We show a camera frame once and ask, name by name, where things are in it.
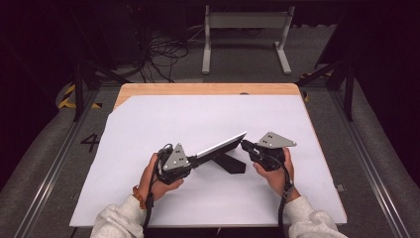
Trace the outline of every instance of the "white paper sheet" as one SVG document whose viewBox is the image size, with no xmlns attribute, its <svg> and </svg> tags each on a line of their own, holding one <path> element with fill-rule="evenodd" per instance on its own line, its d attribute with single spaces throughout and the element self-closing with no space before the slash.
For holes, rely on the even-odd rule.
<svg viewBox="0 0 420 238">
<path fill-rule="evenodd" d="M 93 226 L 108 204 L 122 203 L 165 144 L 182 143 L 193 156 L 244 131 L 251 142 L 267 131 L 295 141 L 296 187 L 315 209 L 347 223 L 300 96 L 156 95 L 133 96 L 109 116 L 70 226 Z M 229 155 L 247 164 L 243 175 L 229 175 L 213 162 L 193 170 L 179 189 L 155 202 L 150 227 L 276 226 L 279 197 L 240 146 Z"/>
</svg>

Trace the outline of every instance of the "person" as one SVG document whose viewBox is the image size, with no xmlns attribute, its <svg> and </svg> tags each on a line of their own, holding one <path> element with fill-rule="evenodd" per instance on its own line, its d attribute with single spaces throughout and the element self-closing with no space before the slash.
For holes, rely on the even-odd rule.
<svg viewBox="0 0 420 238">
<path fill-rule="evenodd" d="M 290 151 L 287 148 L 283 148 L 283 151 L 285 167 L 293 179 L 294 168 Z M 144 237 L 142 224 L 144 224 L 147 214 L 144 201 L 149 193 L 149 182 L 157 159 L 158 155 L 153 154 L 142 174 L 139 185 L 133 188 L 133 195 L 129 195 L 123 204 L 109 205 L 97 215 L 91 237 Z M 268 185 L 282 197 L 285 185 L 284 170 L 267 172 L 257 163 L 254 163 L 253 166 L 257 173 L 267 180 Z M 154 199 L 158 200 L 167 192 L 179 188 L 182 183 L 183 179 L 170 185 L 157 180 L 152 186 Z M 284 212 L 291 221 L 288 230 L 288 235 L 291 238 L 346 237 L 338 231 L 331 216 L 325 211 L 314 210 L 308 199 L 300 195 L 296 187 L 286 201 Z"/>
</svg>

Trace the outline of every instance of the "gray carpet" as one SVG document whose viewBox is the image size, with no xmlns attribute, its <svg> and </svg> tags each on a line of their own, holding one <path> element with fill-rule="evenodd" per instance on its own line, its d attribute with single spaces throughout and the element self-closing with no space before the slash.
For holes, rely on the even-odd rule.
<svg viewBox="0 0 420 238">
<path fill-rule="evenodd" d="M 191 45 L 188 56 L 180 59 L 172 68 L 171 77 L 177 82 L 293 82 L 300 74 L 313 70 L 313 65 L 333 31 L 334 27 L 290 30 L 285 52 L 292 75 L 281 72 L 272 45 L 276 32 L 264 30 L 255 37 L 233 31 L 215 34 L 209 75 L 201 74 L 203 45 Z M 163 69 L 162 73 L 168 75 L 168 68 Z M 164 81 L 155 72 L 153 76 L 156 81 Z M 138 75 L 130 79 L 142 81 Z M 349 237 L 395 237 L 360 163 L 360 155 L 349 134 L 346 121 L 335 106 L 332 93 L 322 87 L 323 82 L 324 80 L 319 79 L 302 89 L 309 94 L 306 107 L 333 179 L 336 184 L 345 188 L 340 191 L 340 198 L 349 220 L 348 224 L 339 226 L 339 230 Z M 98 135 L 97 140 L 100 139 L 118 90 L 116 83 L 106 82 L 101 87 L 94 101 L 102 103 L 102 108 L 89 109 L 31 237 L 89 236 L 89 228 L 68 227 L 97 149 L 95 145 L 93 151 L 89 152 L 90 145 L 80 142 L 92 134 Z M 357 84 L 353 114 L 353 125 L 361 135 L 409 234 L 420 237 L 420 228 L 417 227 L 420 220 L 417 209 L 420 206 L 417 199 L 420 195 L 419 188 L 399 162 Z M 0 202 L 6 205 L 0 207 L 0 237 L 13 237 L 18 230 L 66 133 L 70 130 L 73 116 L 74 109 L 60 109 L 59 114 L 34 141 L 2 190 Z"/>
</svg>

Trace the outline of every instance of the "sweatshirt cuff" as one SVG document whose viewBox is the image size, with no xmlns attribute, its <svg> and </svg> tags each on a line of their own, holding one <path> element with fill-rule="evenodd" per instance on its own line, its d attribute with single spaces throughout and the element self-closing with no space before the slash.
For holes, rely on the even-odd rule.
<svg viewBox="0 0 420 238">
<path fill-rule="evenodd" d="M 306 196 L 299 196 L 284 206 L 284 212 L 288 215 L 292 224 L 299 221 L 309 221 L 309 214 L 313 211 L 314 209 Z"/>
<path fill-rule="evenodd" d="M 132 195 L 129 195 L 123 204 L 120 205 L 120 210 L 129 220 L 137 224 L 143 224 L 145 222 L 146 211 L 140 209 L 139 201 Z"/>
</svg>

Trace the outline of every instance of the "hand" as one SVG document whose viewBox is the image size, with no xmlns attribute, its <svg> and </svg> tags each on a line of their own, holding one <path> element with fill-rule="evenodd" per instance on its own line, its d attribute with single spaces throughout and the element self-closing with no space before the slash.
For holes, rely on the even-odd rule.
<svg viewBox="0 0 420 238">
<path fill-rule="evenodd" d="M 149 161 L 149 164 L 145 167 L 143 171 L 142 178 L 140 179 L 139 183 L 139 194 L 142 198 L 146 201 L 149 193 L 149 183 L 151 182 L 151 177 L 154 172 L 155 163 L 158 159 L 158 154 L 154 153 Z M 154 194 L 154 200 L 158 200 L 159 198 L 163 197 L 167 191 L 174 190 L 179 188 L 183 183 L 183 179 L 178 179 L 171 183 L 170 185 L 166 185 L 163 182 L 157 180 L 152 186 L 152 193 Z"/>
<path fill-rule="evenodd" d="M 283 148 L 284 152 L 284 165 L 287 168 L 287 171 L 289 172 L 289 175 L 292 180 L 294 180 L 294 167 L 293 163 L 291 162 L 291 156 L 290 151 L 288 148 Z M 269 186 L 279 195 L 283 196 L 284 193 L 284 185 L 285 185 L 285 174 L 284 169 L 280 168 L 276 171 L 267 172 L 260 164 L 254 163 L 254 168 L 256 168 L 257 173 L 264 177 L 267 181 Z M 293 189 L 292 194 L 289 196 L 288 201 L 293 200 L 294 198 L 299 197 L 300 194 L 297 191 L 296 187 Z"/>
</svg>

